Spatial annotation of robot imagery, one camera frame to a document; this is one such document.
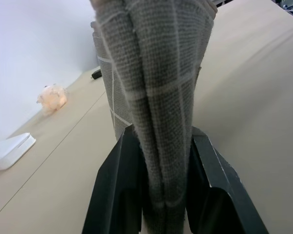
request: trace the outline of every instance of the table surface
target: table surface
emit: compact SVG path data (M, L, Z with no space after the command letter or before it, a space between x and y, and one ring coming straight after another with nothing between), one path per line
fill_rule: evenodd
M62 109L15 133L37 142L0 172L0 234L81 232L97 171L116 143L103 81L90 75L69 87ZM193 125L239 173L269 232L293 234L292 16L270 0L219 8Z

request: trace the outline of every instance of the black object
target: black object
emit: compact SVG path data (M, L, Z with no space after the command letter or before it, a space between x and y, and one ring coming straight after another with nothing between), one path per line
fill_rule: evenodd
M98 71L95 71L94 73L92 73L92 78L93 79L97 79L97 78L100 78L100 77L102 77L102 72L101 72L101 69L100 70L98 70Z
M282 0L275 0L275 3L282 8Z
M217 6L217 7L220 7L220 6L223 5L223 3L224 3L224 4L227 4L227 3L231 2L231 1L233 1L233 0L224 0L223 2L217 4L216 6Z
M142 202L148 202L147 170L133 127L98 171L83 234L138 234ZM268 234L236 171L193 128L187 213L194 234Z

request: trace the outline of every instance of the white wall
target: white wall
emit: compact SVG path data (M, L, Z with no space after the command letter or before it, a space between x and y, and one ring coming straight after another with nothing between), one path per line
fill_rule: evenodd
M40 108L44 86L96 66L89 0L0 0L0 140Z

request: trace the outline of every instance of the fabric fold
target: fabric fold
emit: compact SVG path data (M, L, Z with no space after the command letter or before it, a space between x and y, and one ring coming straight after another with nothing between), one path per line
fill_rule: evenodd
M208 0L92 0L141 143L152 234L183 232L193 93L216 9Z

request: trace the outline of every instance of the gray checked cloth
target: gray checked cloth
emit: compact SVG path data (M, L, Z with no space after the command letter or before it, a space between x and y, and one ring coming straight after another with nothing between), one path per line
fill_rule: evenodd
M116 136L132 122L146 160L148 232L181 234L193 93L217 8L209 0L91 3Z

